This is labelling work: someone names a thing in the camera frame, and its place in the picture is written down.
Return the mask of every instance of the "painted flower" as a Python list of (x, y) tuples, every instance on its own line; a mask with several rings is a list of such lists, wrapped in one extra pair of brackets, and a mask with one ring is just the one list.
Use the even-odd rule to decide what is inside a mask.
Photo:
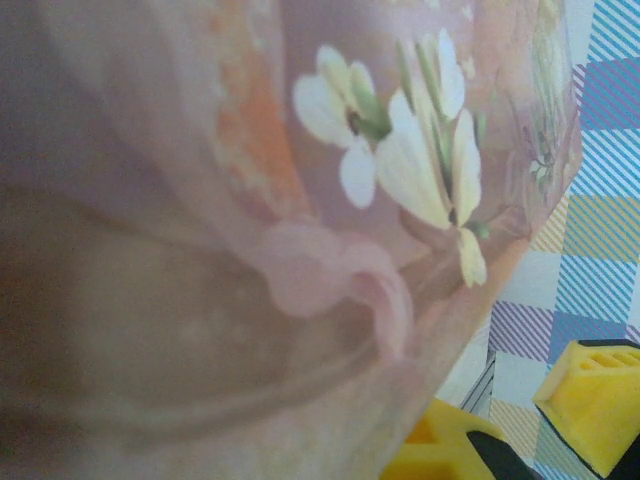
[(348, 65), (340, 52), (322, 46), (316, 75), (302, 76), (293, 90), (293, 105), (302, 125), (317, 139), (346, 150), (340, 183), (349, 201), (366, 208), (373, 201), (376, 170), (362, 128), (384, 122), (369, 71), (360, 62)]
[(476, 77), (476, 64), (473, 61), (472, 55), (469, 55), (466, 60), (463, 60), (460, 66), (467, 80), (473, 80)]
[(460, 9), (460, 13), (464, 15), (464, 17), (470, 22), (473, 21), (473, 10), (471, 10), (471, 5), (467, 4)]
[(487, 267), (474, 231), (471, 213), (480, 203), (480, 153), (474, 123), (462, 109), (451, 146), (436, 138), (434, 106), (421, 79), (411, 84), (413, 110), (404, 91), (391, 98), (392, 131), (378, 145), (378, 180), (400, 206), (436, 228), (455, 228), (465, 284), (483, 284)]
[(462, 67), (456, 58), (456, 48), (443, 28), (437, 38), (426, 36), (418, 44), (422, 70), (429, 94), (436, 108), (448, 120), (456, 118), (465, 99)]

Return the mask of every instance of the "yellow striped pattern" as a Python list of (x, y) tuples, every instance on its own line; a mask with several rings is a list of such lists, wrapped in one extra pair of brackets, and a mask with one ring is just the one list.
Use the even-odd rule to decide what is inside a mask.
[(553, 211), (545, 226), (531, 243), (531, 250), (549, 253), (562, 253), (569, 196), (565, 194)]
[(572, 195), (563, 252), (566, 255), (637, 262), (640, 200), (632, 197)]
[(489, 421), (502, 429), (520, 457), (536, 456), (540, 418), (535, 412), (492, 398)]

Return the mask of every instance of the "white surface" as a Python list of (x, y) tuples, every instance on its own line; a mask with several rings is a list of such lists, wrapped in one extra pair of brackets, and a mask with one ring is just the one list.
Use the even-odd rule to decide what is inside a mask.
[(636, 280), (633, 288), (633, 298), (631, 299), (631, 313), (629, 314), (629, 325), (640, 328), (640, 267), (636, 271)]
[(491, 410), (491, 396), (487, 395), (480, 409), (475, 413), (478, 417), (482, 417), (485, 420), (489, 420), (489, 413)]
[(547, 364), (509, 353), (496, 353), (492, 397), (535, 411), (531, 399), (547, 376)]
[(489, 350), (489, 320), (487, 318), (462, 351), (436, 397), (456, 407), (462, 404), (487, 363)]
[(499, 300), (553, 310), (561, 260), (562, 256), (557, 253), (529, 250), (516, 267)]
[(595, 0), (565, 0), (569, 49), (574, 66), (587, 63), (594, 3)]

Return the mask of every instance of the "translucent fabric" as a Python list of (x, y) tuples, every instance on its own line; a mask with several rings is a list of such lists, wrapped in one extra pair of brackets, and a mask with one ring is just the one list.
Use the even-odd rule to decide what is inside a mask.
[(554, 0), (0, 19), (3, 475), (374, 478), (579, 167)]

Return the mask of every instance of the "floral pattern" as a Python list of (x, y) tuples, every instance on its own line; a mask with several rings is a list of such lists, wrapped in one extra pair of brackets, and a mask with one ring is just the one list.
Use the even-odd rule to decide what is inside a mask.
[[(455, 229), (465, 284), (483, 284), (487, 268), (478, 237), (488, 229), (470, 219), (481, 199), (477, 141), (484, 117), (474, 120), (464, 108), (465, 76), (445, 29), (410, 52), (398, 46), (401, 86), (385, 108), (362, 63), (349, 65), (322, 46), (317, 74), (294, 86), (294, 108), (311, 135), (346, 150), (339, 178), (355, 207), (369, 207), (380, 185), (425, 224)], [(409, 73), (409, 59), (420, 75)]]

